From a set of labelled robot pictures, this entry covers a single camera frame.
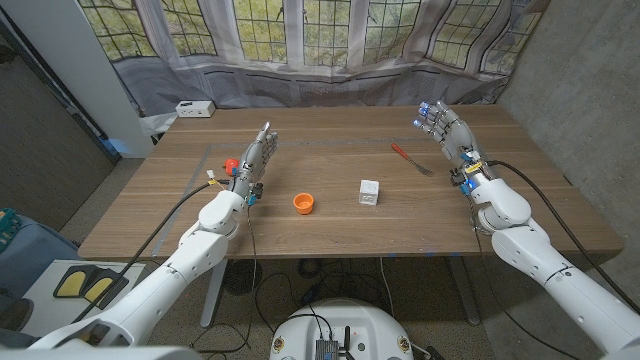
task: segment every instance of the window pane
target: window pane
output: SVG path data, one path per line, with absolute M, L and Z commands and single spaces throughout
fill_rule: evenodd
M 287 62 L 282 0 L 234 0 L 244 58 Z
M 156 56 L 131 1 L 80 0 L 78 3 L 109 60 Z
M 178 54 L 216 55 L 197 0 L 162 0 L 162 8 Z
M 336 3 L 336 25 L 349 25 L 349 10 L 351 4 L 348 2 Z
M 253 31 L 256 34 L 256 41 L 269 42 L 269 24 L 266 21 L 254 21 Z
M 487 26 L 499 3 L 458 1 L 438 32 L 431 59 L 464 69 L 470 46 Z
M 238 20 L 238 33 L 240 34 L 240 40 L 242 41 L 255 41 L 253 36 L 253 24 L 251 21 Z
M 320 46 L 333 46 L 333 26 L 320 25 Z
M 349 41 L 349 27 L 348 26 L 336 26 L 334 45 L 337 47 L 347 47 Z
M 335 13 L 336 7 L 333 1 L 320 2 L 320 24 L 333 25 Z
M 233 0 L 236 10 L 236 19 L 251 19 L 251 8 L 249 0 Z
M 413 31 L 419 8 L 420 1 L 418 0 L 375 0 L 369 2 L 365 36 L 365 65 L 402 56 L 404 43 Z
M 350 10 L 348 0 L 305 0 L 305 65 L 346 66 Z
M 540 14 L 523 13 L 522 10 L 526 4 L 521 1 L 513 2 L 511 13 L 520 14 L 520 16 L 515 17 L 514 22 L 507 25 L 507 31 L 493 47 L 487 50 L 482 71 L 509 75 L 513 70 L 518 53 L 540 19 Z

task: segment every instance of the curtain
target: curtain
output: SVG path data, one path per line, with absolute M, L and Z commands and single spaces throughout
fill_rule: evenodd
M 140 116 L 217 108 L 493 103 L 527 0 L 78 0 Z

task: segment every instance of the small orange bowl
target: small orange bowl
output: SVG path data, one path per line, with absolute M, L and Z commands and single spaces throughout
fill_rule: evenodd
M 300 193 L 293 198 L 293 205 L 300 215 L 307 215 L 313 208 L 313 196 L 307 193 Z

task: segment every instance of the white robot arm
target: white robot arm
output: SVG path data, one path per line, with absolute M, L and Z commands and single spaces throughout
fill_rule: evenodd
M 53 349 L 86 339 L 95 346 L 141 345 L 182 291 L 227 253 L 229 240 L 239 228 L 238 218 L 255 201 L 257 182 L 276 150 L 277 134 L 269 134 L 269 123 L 258 133 L 242 156 L 241 168 L 227 187 L 198 215 L 198 221 L 180 238 L 178 249 L 158 269 L 108 310 L 60 328 L 29 349 Z
M 444 103 L 422 103 L 414 125 L 433 136 L 456 166 L 452 183 L 480 208 L 480 230 L 492 234 L 496 254 L 553 297 L 605 354 L 640 339 L 640 316 L 573 266 L 531 218 L 529 203 L 498 178 L 480 156 L 467 124 Z

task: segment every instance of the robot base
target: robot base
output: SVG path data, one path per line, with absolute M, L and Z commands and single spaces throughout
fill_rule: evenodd
M 406 331 L 389 314 L 363 301 L 337 298 L 320 300 L 311 305 L 315 313 L 331 324 L 333 340 L 339 347 L 344 346 L 345 328 L 350 331 L 349 349 L 354 359 L 370 360 L 411 360 L 413 353 Z M 313 314 L 304 307 L 291 316 Z M 322 335 L 329 340 L 327 324 L 318 319 Z M 278 329 L 271 343 L 271 360 L 318 359 L 316 340 L 320 339 L 320 329 L 313 316 L 291 319 Z M 320 359 L 337 360 L 334 354 Z

